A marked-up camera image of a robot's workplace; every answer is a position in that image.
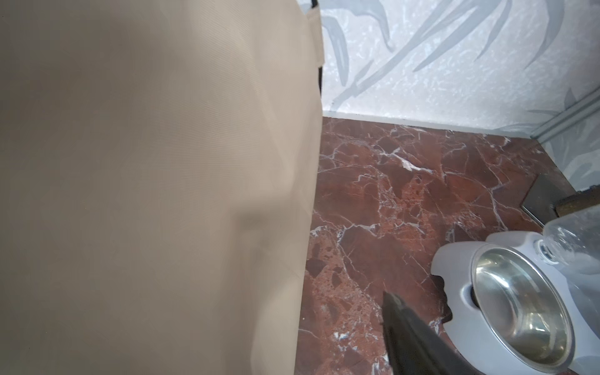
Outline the clear plastic bottle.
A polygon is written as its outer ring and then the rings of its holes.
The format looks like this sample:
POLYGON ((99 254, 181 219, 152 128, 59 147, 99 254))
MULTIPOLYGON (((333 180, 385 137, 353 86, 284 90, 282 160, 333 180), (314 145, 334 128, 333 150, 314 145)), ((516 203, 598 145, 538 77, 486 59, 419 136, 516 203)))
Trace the clear plastic bottle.
POLYGON ((542 236, 563 275, 599 275, 599 205, 548 222, 542 236))

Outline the steel bowl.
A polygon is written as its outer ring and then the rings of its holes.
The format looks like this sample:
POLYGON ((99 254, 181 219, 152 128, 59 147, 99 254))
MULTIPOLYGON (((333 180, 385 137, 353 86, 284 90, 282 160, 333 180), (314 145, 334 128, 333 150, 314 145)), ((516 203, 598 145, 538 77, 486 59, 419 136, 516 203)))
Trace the steel bowl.
POLYGON ((486 245, 473 258, 471 284, 487 325, 513 356, 542 373, 569 366, 575 350, 570 315, 531 260, 516 250, 486 245))

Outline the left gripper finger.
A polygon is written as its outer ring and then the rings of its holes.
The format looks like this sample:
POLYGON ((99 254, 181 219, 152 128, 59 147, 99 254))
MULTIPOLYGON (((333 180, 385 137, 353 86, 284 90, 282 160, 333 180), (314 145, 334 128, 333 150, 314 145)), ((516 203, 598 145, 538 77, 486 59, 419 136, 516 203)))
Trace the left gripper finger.
POLYGON ((383 293, 383 335, 394 374, 477 374, 396 294, 383 293))

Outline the beige pet tent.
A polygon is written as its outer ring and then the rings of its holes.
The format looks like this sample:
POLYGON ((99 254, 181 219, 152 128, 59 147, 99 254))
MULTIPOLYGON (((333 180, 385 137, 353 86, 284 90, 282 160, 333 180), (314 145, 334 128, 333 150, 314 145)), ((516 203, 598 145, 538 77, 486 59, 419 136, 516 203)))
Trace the beige pet tent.
POLYGON ((291 374, 318 1, 1 4, 1 372, 291 374))

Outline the grey double pet bowl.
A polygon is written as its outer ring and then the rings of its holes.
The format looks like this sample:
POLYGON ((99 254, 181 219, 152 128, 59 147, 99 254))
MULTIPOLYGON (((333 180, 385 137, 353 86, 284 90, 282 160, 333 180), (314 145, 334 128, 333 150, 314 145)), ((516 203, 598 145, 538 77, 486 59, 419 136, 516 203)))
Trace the grey double pet bowl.
POLYGON ((494 336, 478 309, 472 296, 471 266, 477 250, 486 245, 518 251, 547 276, 566 305, 575 334, 573 359, 565 370, 578 374, 599 372, 599 337, 588 324, 599 312, 581 312, 588 304, 584 292, 552 264, 541 241, 542 236, 535 232, 501 232, 489 235, 483 242, 444 245, 434 255, 431 273, 444 281, 444 292, 452 311, 452 318, 444 328, 459 353, 481 373, 558 374, 539 372, 513 356, 494 336))

